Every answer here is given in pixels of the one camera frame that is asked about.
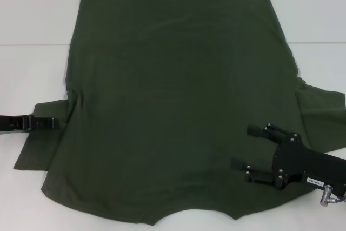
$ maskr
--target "t-shirt sleeve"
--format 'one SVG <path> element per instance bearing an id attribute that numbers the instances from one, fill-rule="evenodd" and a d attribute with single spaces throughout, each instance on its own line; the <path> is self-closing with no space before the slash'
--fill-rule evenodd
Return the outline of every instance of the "t-shirt sleeve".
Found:
<path id="1" fill-rule="evenodd" d="M 344 148 L 345 94 L 315 88 L 300 79 L 296 97 L 312 149 L 326 153 Z"/>
<path id="2" fill-rule="evenodd" d="M 59 130 L 32 131 L 14 166 L 17 170 L 48 170 L 68 121 L 68 100 L 40 103 L 32 113 L 59 119 Z"/>

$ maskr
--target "dark green fabric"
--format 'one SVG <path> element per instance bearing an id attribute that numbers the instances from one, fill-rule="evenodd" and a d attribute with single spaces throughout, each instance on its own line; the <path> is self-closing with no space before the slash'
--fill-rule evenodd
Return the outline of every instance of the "dark green fabric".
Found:
<path id="1" fill-rule="evenodd" d="M 230 169 L 232 157 L 271 166 L 275 144 L 247 136 L 248 124 L 272 122 L 321 151 L 346 139 L 344 95 L 297 73 L 270 0 L 81 0 L 69 101 L 34 112 L 66 124 L 30 134 L 16 168 L 48 169 L 47 197 L 119 221 L 277 207 L 311 188 L 279 191 Z"/>

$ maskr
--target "white background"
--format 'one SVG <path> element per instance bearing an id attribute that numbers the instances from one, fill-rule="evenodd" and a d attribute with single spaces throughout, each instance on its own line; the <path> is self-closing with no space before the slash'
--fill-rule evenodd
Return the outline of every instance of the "white background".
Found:
<path id="1" fill-rule="evenodd" d="M 301 76 L 346 93 L 346 0 L 271 0 Z M 79 0 L 0 0 L 0 115 L 66 98 L 64 77 Z M 346 203 L 319 206 L 320 190 L 234 221 L 207 210 L 151 227 L 106 220 L 47 199 L 43 172 L 13 170 L 27 134 L 0 135 L 0 230 L 342 230 Z M 346 159 L 346 149 L 335 151 Z"/>

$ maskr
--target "green t-shirt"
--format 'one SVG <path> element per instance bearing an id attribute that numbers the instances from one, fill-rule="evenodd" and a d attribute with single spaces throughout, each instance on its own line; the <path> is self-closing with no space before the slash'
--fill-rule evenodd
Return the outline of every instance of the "green t-shirt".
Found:
<path id="1" fill-rule="evenodd" d="M 47 170 L 47 197 L 118 221 L 277 207 L 311 187 L 279 191 L 232 171 L 232 157 L 271 167 L 276 145 L 248 124 L 323 152 L 346 143 L 344 95 L 297 73 L 270 0 L 81 0 L 69 98 L 34 111 L 62 129 L 31 133 L 15 168 Z"/>

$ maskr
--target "label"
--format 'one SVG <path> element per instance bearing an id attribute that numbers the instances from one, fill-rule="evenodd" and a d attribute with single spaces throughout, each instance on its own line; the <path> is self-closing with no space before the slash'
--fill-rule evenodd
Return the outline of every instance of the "label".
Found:
<path id="1" fill-rule="evenodd" d="M 307 178 L 307 182 L 309 182 L 311 184 L 315 184 L 315 185 L 321 186 L 321 187 L 324 186 L 324 182 L 317 181 L 317 180 L 314 180 L 314 179 L 311 179 L 311 178 Z"/>

